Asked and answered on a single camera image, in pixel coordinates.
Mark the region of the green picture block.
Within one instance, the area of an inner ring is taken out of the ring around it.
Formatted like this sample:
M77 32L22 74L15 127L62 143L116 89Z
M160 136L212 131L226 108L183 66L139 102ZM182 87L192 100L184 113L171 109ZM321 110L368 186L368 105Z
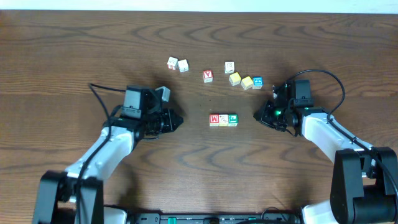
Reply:
M237 126L238 123L239 123L239 119L236 114L228 115L228 126Z

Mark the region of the red M letter block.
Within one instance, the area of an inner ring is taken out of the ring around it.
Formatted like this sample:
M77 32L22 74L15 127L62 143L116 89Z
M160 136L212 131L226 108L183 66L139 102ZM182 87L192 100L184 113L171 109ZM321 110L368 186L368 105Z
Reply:
M218 114L210 114L209 115L209 126L219 126L219 115Z

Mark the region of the cream picture block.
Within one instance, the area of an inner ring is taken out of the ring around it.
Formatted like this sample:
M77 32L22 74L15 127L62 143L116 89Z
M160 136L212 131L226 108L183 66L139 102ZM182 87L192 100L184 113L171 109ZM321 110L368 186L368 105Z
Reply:
M227 114L219 114L219 126L228 126L229 116Z

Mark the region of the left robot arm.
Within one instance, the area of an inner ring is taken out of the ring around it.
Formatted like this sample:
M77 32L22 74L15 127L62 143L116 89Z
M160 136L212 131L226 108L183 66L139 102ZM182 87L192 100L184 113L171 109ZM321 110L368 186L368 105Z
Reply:
M170 90L129 85L124 102L105 111L96 142L63 172L47 171L40 180L33 223L134 223L125 208L104 204L104 184L141 140L174 132L183 118L164 108Z

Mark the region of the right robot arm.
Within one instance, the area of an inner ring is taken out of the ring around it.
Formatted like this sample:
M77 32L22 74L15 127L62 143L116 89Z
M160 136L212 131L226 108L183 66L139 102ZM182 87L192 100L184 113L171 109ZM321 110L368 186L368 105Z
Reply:
M397 222L397 155L374 147L316 107L308 80L290 80L272 90L254 118L261 124L314 143L333 163L330 198L302 209L304 223Z

